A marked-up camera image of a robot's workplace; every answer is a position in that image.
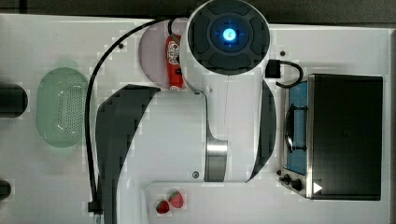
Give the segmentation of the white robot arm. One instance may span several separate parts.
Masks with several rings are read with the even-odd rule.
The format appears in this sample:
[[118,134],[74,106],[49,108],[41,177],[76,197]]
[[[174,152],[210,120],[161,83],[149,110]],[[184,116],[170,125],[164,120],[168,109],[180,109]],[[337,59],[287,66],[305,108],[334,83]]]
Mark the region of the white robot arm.
[[274,96],[264,80],[270,32],[243,0],[210,0],[177,49],[182,91],[128,84],[98,108],[105,224],[149,224],[156,182],[248,182],[271,157]]

